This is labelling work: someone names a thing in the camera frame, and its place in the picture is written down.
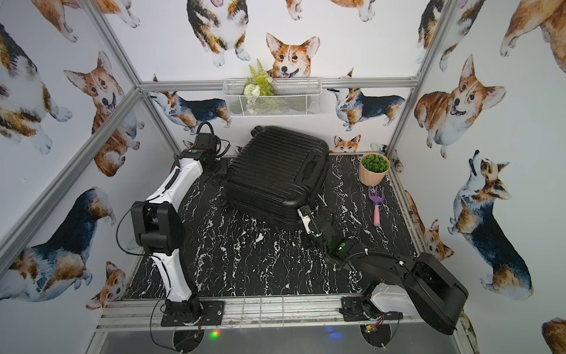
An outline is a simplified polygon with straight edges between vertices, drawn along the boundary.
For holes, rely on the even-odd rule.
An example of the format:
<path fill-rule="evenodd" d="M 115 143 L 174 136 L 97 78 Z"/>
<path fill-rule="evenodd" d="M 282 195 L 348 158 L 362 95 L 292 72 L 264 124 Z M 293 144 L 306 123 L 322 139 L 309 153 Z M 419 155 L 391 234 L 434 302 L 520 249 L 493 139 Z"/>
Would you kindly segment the black hard-shell suitcase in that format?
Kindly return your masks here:
<path fill-rule="evenodd" d="M 330 168 L 328 144 L 275 125 L 257 126 L 223 179 L 227 202 L 287 231 L 302 228 L 299 209 L 312 206 Z"/>

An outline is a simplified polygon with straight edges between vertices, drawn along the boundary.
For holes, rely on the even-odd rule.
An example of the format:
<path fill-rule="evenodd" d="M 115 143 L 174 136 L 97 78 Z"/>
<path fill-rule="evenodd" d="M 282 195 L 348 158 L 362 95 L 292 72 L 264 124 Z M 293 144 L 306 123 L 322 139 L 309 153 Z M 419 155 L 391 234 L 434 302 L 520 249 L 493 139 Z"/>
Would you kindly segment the purple pink garden fork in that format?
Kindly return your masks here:
<path fill-rule="evenodd" d="M 370 186 L 368 188 L 368 198 L 374 204 L 373 224 L 376 227 L 380 227 L 381 226 L 380 206 L 385 201 L 385 193 L 383 188 L 380 185 Z"/>

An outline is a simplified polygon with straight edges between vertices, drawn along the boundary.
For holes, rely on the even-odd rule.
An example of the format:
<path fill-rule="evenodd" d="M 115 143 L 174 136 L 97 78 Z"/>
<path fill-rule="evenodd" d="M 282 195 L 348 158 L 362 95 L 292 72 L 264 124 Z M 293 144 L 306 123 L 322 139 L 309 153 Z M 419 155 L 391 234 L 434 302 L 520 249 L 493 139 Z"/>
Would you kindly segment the artificial fern with white flower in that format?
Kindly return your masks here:
<path fill-rule="evenodd" d="M 247 112 L 250 115 L 275 112 L 277 102 L 274 99 L 273 78 L 265 70 L 259 59 L 256 60 L 256 67 L 250 64 L 249 69 L 251 76 L 243 89 Z"/>

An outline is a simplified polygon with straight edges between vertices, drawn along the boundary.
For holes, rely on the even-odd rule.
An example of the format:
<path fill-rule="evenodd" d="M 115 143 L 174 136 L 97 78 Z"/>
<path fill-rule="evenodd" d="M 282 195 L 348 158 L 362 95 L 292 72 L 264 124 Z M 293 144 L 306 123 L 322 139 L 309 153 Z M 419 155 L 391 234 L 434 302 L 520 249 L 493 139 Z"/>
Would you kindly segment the green artificial succulent plant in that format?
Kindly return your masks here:
<path fill-rule="evenodd" d="M 372 173 L 385 173 L 390 168 L 389 161 L 380 154 L 369 154 L 362 158 L 362 166 Z"/>

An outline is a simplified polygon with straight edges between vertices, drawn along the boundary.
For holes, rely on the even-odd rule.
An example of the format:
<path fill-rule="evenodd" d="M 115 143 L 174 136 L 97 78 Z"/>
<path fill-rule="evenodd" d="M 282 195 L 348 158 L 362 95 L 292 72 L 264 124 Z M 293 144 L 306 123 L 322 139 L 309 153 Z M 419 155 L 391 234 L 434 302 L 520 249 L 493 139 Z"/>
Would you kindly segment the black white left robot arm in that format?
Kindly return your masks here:
<path fill-rule="evenodd" d="M 174 156 L 174 165 L 163 184 L 128 210 L 136 243 L 153 259 L 164 282 L 163 327 L 215 326 L 222 322 L 225 302 L 200 301 L 195 282 L 184 274 L 181 246 L 187 231 L 178 211 L 191 186 L 201 175 L 215 171 L 226 152 L 211 123 L 202 122 L 193 147 Z"/>

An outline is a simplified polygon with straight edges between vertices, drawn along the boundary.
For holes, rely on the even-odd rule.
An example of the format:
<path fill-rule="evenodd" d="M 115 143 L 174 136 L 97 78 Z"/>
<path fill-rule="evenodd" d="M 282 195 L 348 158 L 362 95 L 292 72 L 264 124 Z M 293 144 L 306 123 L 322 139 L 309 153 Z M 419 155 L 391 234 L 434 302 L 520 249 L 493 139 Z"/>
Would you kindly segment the peach plastic flower pot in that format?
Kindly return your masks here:
<path fill-rule="evenodd" d="M 367 153 L 364 154 L 361 157 L 361 161 L 362 158 L 364 158 L 365 156 L 369 155 L 369 154 L 380 154 L 380 153 Z M 370 171 L 367 171 L 364 166 L 362 166 L 362 162 L 360 162 L 359 165 L 359 179 L 361 181 L 362 184 L 364 184 L 365 186 L 377 186 L 378 184 L 380 184 L 380 182 L 385 178 L 386 174 L 390 171 L 391 169 L 391 163 L 390 163 L 390 168 L 387 172 L 385 173 L 372 173 Z"/>

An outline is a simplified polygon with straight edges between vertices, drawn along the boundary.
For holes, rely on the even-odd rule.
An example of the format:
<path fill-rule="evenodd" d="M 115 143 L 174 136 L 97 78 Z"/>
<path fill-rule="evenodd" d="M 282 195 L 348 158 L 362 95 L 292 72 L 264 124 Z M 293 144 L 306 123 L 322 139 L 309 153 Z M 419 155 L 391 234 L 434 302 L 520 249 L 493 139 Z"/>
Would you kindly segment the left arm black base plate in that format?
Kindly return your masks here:
<path fill-rule="evenodd" d="M 218 326 L 223 321 L 224 301 L 165 301 L 162 327 Z"/>

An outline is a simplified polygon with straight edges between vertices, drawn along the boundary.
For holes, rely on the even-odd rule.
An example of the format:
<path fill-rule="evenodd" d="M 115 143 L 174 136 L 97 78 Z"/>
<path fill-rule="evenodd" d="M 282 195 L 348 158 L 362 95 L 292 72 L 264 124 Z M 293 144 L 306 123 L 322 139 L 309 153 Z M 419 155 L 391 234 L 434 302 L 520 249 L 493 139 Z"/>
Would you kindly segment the aluminium front rail frame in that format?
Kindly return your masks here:
<path fill-rule="evenodd" d="M 157 299 L 112 302 L 103 311 L 88 353 L 476 353 L 468 321 L 443 335 L 412 315 L 347 322 L 342 294 L 245 296 L 205 300 L 207 319 L 162 324 Z"/>

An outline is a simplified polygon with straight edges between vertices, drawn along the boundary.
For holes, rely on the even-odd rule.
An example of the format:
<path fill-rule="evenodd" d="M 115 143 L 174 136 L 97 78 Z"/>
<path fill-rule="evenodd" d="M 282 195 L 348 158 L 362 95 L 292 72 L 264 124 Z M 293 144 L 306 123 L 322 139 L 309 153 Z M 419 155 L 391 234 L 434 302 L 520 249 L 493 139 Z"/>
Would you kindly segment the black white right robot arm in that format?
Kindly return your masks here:
<path fill-rule="evenodd" d="M 394 255 L 339 238 L 334 226 L 308 206 L 297 210 L 307 237 L 336 270 L 356 271 L 370 281 L 364 311 L 418 314 L 439 333 L 451 335 L 469 296 L 465 286 L 434 256 Z"/>

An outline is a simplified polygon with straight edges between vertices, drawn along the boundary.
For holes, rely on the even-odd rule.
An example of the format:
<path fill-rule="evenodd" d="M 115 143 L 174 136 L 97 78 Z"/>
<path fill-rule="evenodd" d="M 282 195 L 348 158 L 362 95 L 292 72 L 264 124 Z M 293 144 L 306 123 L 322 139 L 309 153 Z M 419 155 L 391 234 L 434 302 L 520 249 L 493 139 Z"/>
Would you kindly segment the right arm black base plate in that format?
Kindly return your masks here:
<path fill-rule="evenodd" d="M 373 305 L 367 298 L 362 296 L 345 296 L 340 300 L 339 313 L 345 322 L 362 322 L 384 320 L 401 320 L 403 314 L 400 312 L 383 312 Z"/>

